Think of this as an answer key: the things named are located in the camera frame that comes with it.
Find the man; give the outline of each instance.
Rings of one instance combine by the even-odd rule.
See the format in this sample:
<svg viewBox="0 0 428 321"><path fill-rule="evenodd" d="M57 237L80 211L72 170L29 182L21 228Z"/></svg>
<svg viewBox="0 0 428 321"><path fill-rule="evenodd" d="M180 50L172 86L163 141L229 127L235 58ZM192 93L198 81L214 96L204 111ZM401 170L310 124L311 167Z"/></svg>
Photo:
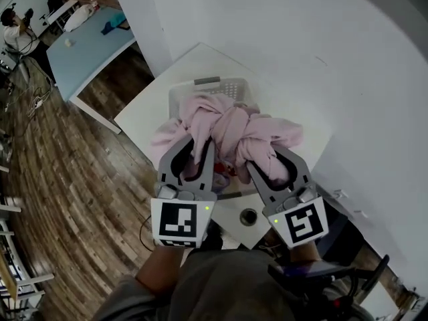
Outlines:
<svg viewBox="0 0 428 321"><path fill-rule="evenodd" d="M39 67L55 84L55 78L52 74L52 69L46 54L49 47L44 44L44 42L40 41L29 28L30 19L31 16L26 16L24 20L21 20L14 10L10 8L5 9L1 14L1 23L5 26L5 42L21 55L34 58L39 64Z"/></svg>
<svg viewBox="0 0 428 321"><path fill-rule="evenodd" d="M94 321L311 321L314 311L268 274L273 259L260 250L220 250L207 239L180 268L183 249L157 247L136 277L123 279L97 311ZM218 250L205 249L215 247ZM317 261L314 243L291 250L291 261ZM329 292L333 300L337 291ZM353 319L374 320L358 306Z"/></svg>

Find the round hole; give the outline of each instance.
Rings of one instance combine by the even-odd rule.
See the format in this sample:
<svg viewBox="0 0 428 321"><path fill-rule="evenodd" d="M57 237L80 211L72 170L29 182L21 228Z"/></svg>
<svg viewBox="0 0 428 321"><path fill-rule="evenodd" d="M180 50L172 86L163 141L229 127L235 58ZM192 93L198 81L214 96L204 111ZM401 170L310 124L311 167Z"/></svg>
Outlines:
<svg viewBox="0 0 428 321"><path fill-rule="evenodd" d="M254 209L244 209L239 216L239 220L244 226L252 226L257 221L257 212Z"/></svg>

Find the human arm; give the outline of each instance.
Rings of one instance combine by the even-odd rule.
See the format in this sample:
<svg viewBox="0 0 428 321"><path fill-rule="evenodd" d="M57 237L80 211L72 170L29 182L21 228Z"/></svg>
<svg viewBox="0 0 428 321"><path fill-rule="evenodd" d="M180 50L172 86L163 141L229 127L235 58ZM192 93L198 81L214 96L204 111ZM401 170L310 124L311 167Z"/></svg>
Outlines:
<svg viewBox="0 0 428 321"><path fill-rule="evenodd" d="M157 246L135 279L155 296L170 292L177 283L184 249Z"/></svg>
<svg viewBox="0 0 428 321"><path fill-rule="evenodd" d="M296 263L298 261L318 261L321 260L320 254L316 249L315 242L305 243L296 246L290 250L290 261Z"/></svg>
<svg viewBox="0 0 428 321"><path fill-rule="evenodd" d="M20 35L27 30L28 26L17 15L13 18L13 21L15 22L16 26L19 27L19 34Z"/></svg>

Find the laundry basket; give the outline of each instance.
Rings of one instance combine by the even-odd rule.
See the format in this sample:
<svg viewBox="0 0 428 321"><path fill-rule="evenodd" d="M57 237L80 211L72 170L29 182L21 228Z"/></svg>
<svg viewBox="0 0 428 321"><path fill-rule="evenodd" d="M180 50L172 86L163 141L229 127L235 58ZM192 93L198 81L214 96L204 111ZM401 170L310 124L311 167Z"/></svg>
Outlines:
<svg viewBox="0 0 428 321"><path fill-rule="evenodd" d="M173 86L169 90L169 117L179 118L180 102L183 98L194 94L225 94L233 98L236 102L243 102L248 106L253 106L249 85L243 78L201 78L189 82L184 82ZM257 193L253 183L244 185L237 177L230 181L230 185L217 198L230 199L238 196Z"/></svg>
<svg viewBox="0 0 428 321"><path fill-rule="evenodd" d="M169 117L179 117L180 101L193 94L225 94L236 102L254 104L249 85L243 78L201 78L177 84L169 90Z"/></svg>

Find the pink towel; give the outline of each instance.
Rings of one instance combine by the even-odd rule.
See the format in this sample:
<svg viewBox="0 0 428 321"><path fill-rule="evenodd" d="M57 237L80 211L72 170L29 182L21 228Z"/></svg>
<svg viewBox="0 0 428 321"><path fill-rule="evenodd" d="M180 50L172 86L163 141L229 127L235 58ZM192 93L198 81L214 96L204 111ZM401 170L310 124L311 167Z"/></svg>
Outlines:
<svg viewBox="0 0 428 321"><path fill-rule="evenodd" d="M191 134L193 158L201 160L203 146L212 136L217 156L232 163L239 180L249 183L246 161L254 161L271 181L286 182L288 171L276 158L271 144L290 148L302 142L302 126L260 114L256 107L235 104L223 94L194 95L180 103L180 119L170 119L152 140L153 165L158 169L162 156L180 139Z"/></svg>

